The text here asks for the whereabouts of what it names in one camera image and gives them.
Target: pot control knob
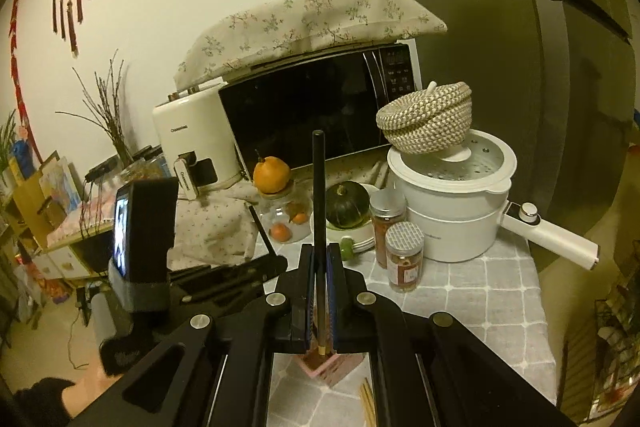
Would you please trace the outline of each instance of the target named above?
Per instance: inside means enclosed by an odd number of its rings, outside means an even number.
[[[525,223],[535,223],[538,219],[538,208],[533,203],[523,203],[518,216]]]

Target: microwave oven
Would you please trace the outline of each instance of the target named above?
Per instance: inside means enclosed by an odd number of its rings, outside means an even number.
[[[387,145],[376,113],[414,90],[409,46],[385,44],[276,65],[223,87],[220,100],[251,176],[258,155],[311,164],[315,129],[327,159]]]

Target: glass lid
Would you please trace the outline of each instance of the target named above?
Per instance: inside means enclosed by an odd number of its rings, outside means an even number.
[[[430,178],[454,182],[479,180],[497,172],[504,154],[497,143],[484,136],[467,134],[465,141],[445,151],[430,154],[401,153],[411,170]]]

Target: checkered tablecloth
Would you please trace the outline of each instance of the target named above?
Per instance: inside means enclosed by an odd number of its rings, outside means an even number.
[[[298,266],[300,246],[311,240],[307,237],[280,247],[278,253],[287,257],[289,269]],[[261,253],[266,253],[266,247],[258,243],[257,254]],[[390,298],[404,311],[425,317],[449,312],[540,393],[556,401],[556,361],[548,343],[538,273],[523,238],[500,230],[494,245],[472,261],[425,260],[419,286],[405,294],[389,288],[386,270],[378,266],[372,250],[346,266],[364,275],[369,290]],[[275,280],[268,282],[265,291],[274,291],[275,284]],[[310,380],[290,355],[277,355],[268,427],[362,427],[358,387],[368,374],[366,360],[329,389]]]

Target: human hand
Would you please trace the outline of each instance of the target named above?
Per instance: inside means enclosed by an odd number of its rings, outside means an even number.
[[[122,375],[108,377],[98,355],[89,362],[82,378],[62,392],[62,403],[71,418],[78,416],[91,402],[116,383]]]

